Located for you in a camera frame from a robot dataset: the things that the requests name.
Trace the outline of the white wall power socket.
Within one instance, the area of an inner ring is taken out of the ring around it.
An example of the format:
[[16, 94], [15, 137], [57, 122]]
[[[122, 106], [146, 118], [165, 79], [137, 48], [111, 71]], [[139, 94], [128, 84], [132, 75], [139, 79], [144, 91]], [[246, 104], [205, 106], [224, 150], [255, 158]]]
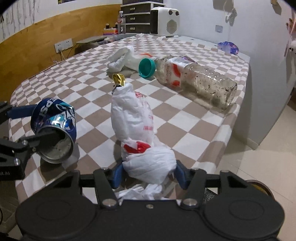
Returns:
[[56, 53], [60, 53], [61, 51], [67, 50], [73, 47], [72, 39], [63, 40], [54, 44]]

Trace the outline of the white tissue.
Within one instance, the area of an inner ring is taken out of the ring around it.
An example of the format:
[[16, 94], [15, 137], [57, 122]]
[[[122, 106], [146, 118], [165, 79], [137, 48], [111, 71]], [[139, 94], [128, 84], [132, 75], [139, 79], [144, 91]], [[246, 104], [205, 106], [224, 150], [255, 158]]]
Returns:
[[138, 72], [138, 66], [144, 58], [152, 58], [152, 55], [145, 52], [137, 52], [131, 45], [122, 47], [108, 58], [108, 72], [118, 73], [124, 67]]

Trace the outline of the blue purple plastic bag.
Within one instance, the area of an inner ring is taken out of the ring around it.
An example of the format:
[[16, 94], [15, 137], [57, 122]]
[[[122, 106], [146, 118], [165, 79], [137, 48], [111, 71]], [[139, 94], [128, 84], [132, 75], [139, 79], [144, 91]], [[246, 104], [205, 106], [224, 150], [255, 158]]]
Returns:
[[228, 41], [218, 43], [217, 48], [228, 54], [237, 55], [239, 53], [239, 48], [234, 43]]

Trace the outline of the teal plastic lid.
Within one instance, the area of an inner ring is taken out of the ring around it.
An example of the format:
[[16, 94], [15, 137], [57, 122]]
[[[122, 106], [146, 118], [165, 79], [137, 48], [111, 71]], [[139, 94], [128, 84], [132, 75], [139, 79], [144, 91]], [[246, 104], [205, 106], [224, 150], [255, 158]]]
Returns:
[[150, 58], [144, 58], [138, 65], [138, 73], [142, 78], [150, 78], [156, 70], [154, 61]]

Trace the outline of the checkered brown white tablecloth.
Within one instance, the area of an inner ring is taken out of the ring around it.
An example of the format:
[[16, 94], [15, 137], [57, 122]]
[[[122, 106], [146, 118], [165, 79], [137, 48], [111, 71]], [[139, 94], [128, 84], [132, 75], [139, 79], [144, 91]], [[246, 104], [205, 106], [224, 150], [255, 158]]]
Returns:
[[67, 172], [118, 163], [134, 179], [126, 194], [163, 198], [176, 161], [213, 174], [245, 95], [249, 59], [174, 38], [139, 34], [71, 57], [23, 81], [11, 104], [36, 105], [9, 122], [18, 141], [54, 130], [16, 182], [20, 201]]

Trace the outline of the white space heater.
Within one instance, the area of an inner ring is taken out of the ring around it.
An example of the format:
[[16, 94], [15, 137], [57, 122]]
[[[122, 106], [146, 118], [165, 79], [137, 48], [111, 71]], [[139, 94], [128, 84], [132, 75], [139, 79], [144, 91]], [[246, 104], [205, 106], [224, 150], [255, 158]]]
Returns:
[[174, 8], [155, 7], [150, 11], [150, 33], [156, 36], [178, 35], [180, 11]]

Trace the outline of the white plastic bag red print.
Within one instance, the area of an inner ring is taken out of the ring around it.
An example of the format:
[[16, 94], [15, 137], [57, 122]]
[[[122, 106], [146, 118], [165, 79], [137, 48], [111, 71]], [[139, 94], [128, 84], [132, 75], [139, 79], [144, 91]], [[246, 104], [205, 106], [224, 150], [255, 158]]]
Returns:
[[123, 167], [139, 183], [119, 191], [121, 200], [163, 199], [168, 176], [176, 168], [172, 149], [154, 131], [154, 115], [143, 95], [133, 85], [116, 86], [111, 98], [111, 124], [120, 141]]

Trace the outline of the gold foil wrapper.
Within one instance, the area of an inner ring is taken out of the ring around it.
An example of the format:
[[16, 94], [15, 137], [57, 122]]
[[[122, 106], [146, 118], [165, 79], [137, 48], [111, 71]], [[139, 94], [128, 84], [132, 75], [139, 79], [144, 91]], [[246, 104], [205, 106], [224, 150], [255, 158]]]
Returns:
[[125, 76], [123, 74], [114, 73], [112, 74], [112, 79], [116, 86], [124, 86], [125, 85]]

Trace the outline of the yellow wastebasket brown rim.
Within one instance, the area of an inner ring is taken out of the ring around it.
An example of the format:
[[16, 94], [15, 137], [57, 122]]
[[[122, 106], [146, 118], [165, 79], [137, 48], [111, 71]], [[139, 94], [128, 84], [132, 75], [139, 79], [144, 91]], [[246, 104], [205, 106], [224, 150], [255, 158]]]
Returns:
[[274, 194], [272, 193], [271, 189], [268, 188], [264, 183], [258, 181], [258, 180], [246, 180], [250, 185], [252, 185], [253, 187], [255, 187], [256, 189], [258, 189], [259, 191], [265, 193], [266, 195], [268, 195], [269, 197], [271, 197], [273, 200], [274, 198]]

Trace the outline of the black drawer cabinet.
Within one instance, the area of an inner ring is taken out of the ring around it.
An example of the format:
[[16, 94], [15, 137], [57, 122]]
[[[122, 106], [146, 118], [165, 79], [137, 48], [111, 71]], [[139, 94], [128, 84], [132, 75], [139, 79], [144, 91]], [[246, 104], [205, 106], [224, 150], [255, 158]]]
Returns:
[[150, 11], [155, 7], [165, 7], [164, 1], [122, 1], [127, 34], [150, 33]]

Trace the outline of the clear plastic water bottle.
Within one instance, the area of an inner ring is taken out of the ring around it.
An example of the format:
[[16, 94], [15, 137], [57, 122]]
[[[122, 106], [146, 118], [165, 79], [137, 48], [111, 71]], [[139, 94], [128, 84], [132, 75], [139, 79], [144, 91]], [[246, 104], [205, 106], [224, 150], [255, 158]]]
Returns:
[[234, 99], [237, 83], [188, 56], [154, 58], [158, 82], [180, 90], [212, 107], [227, 109]]

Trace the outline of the crushed blue Pepsi can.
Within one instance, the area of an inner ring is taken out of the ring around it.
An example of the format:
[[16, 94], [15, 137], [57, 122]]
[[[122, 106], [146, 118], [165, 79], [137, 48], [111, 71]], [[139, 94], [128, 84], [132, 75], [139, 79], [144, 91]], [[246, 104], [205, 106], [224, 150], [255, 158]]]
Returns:
[[33, 110], [30, 125], [36, 135], [53, 132], [37, 148], [45, 161], [59, 164], [72, 155], [77, 137], [73, 106], [57, 98], [43, 99]]

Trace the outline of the upright water bottle red label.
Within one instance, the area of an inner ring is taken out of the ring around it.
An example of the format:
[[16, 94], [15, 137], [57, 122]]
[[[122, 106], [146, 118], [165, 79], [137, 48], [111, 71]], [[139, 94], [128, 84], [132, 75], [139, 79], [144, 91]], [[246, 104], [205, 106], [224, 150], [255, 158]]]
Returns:
[[126, 32], [126, 23], [123, 11], [119, 11], [119, 15], [117, 17], [117, 29], [119, 34], [125, 34]]

